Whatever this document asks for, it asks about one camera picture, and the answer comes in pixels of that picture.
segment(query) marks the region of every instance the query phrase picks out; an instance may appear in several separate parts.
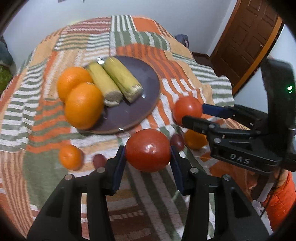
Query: white wall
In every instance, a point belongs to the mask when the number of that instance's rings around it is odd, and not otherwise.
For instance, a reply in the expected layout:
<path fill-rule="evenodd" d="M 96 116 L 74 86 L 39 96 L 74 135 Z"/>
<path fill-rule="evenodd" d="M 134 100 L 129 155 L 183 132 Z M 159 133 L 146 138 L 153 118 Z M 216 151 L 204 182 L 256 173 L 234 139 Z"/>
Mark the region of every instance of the white wall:
<path fill-rule="evenodd" d="M 272 48 L 270 57 L 288 62 L 296 73 L 296 42 L 290 30 L 285 25 L 279 39 Z M 242 90 L 234 97 L 235 103 L 250 108 L 268 112 L 267 96 L 263 86 L 261 70 L 259 69 Z"/>
<path fill-rule="evenodd" d="M 211 45 L 209 47 L 209 50 L 207 51 L 208 56 L 211 56 L 211 54 L 213 53 L 213 51 L 214 51 L 214 49 L 215 49 L 215 47 L 216 47 L 222 33 L 224 32 L 224 29 L 225 29 L 225 27 L 226 27 L 226 25 L 227 25 L 227 23 L 228 23 L 228 21 L 230 19 L 230 16 L 231 16 L 231 14 L 233 12 L 233 9 L 235 7 L 236 2 L 237 2 L 237 0 L 231 0 L 230 4 L 228 6 L 227 12 L 226 12 L 226 14 L 225 14 L 225 16 L 224 16 L 224 18 L 223 18 L 223 20 L 222 20 L 222 22 L 220 24 L 220 27 L 219 27 L 219 29 L 218 29 L 218 31 L 216 33 L 216 36 L 214 37 L 214 39 L 213 39 L 213 41 L 212 41 L 212 43 L 211 43 Z"/>
<path fill-rule="evenodd" d="M 29 0 L 4 32 L 17 68 L 51 32 L 85 19 L 145 15 L 172 35 L 187 34 L 193 52 L 207 53 L 233 0 Z"/>

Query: orange jacket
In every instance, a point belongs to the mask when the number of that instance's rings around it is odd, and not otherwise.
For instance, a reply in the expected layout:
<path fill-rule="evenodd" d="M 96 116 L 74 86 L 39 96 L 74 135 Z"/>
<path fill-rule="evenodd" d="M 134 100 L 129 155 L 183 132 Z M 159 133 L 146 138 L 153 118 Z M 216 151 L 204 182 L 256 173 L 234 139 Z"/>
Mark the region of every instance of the orange jacket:
<path fill-rule="evenodd" d="M 266 206 L 270 195 L 267 197 L 263 205 Z M 270 221 L 270 226 L 275 231 L 286 215 L 289 213 L 296 200 L 295 184 L 292 179 L 292 173 L 289 172 L 286 182 L 276 189 L 271 201 L 266 208 L 266 212 Z"/>

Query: brown wooden door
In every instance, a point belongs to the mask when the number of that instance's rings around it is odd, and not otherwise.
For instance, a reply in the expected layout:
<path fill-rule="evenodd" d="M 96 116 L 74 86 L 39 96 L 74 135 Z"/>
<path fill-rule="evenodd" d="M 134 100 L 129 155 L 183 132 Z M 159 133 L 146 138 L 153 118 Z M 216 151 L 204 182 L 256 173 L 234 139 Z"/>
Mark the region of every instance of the brown wooden door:
<path fill-rule="evenodd" d="M 278 15 L 264 0 L 241 0 L 233 14 L 211 62 L 215 73 L 228 77 L 235 87 L 265 46 Z"/>

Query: green object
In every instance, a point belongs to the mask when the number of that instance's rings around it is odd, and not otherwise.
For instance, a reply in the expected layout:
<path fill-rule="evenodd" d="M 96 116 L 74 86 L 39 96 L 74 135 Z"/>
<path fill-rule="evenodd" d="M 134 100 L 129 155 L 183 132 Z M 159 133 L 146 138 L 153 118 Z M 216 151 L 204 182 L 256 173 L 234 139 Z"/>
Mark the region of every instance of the green object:
<path fill-rule="evenodd" d="M 5 90 L 11 78 L 12 75 L 9 70 L 0 65 L 0 94 L 3 92 L 3 90 Z"/>

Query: bed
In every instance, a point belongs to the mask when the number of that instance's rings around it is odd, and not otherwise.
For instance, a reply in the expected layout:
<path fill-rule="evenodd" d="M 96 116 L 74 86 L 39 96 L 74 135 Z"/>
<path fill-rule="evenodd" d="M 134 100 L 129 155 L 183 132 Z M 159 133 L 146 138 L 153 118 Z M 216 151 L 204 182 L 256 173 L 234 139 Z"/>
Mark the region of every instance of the bed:
<path fill-rule="evenodd" d="M 67 67 L 114 55 L 148 63 L 159 77 L 160 99 L 152 113 L 127 132 L 78 132 L 64 117 L 57 79 Z M 0 99 L 0 205 L 17 230 L 26 237 L 60 180 L 68 173 L 88 175 L 94 170 L 91 160 L 95 154 L 114 157 L 119 145 L 141 129 L 158 129 L 167 137 L 184 131 L 173 123 L 170 111 L 183 95 L 218 106 L 234 104 L 230 81 L 197 64 L 191 52 L 153 19 L 130 15 L 95 18 L 48 35 L 24 61 Z M 224 127 L 244 128 L 231 120 L 203 117 Z M 59 148 L 66 143 L 85 153 L 81 170 L 69 171 L 59 163 Z M 180 155 L 208 174 L 231 174 L 246 190 L 245 171 L 210 158 L 208 146 L 199 151 L 185 147 Z M 176 190 L 169 166 L 150 174 L 127 165 L 120 189 L 107 202 L 116 240 L 181 240 L 189 198 Z M 208 238 L 214 235 L 213 205 L 211 198 Z M 85 195 L 81 223 L 83 237 L 89 238 Z"/>

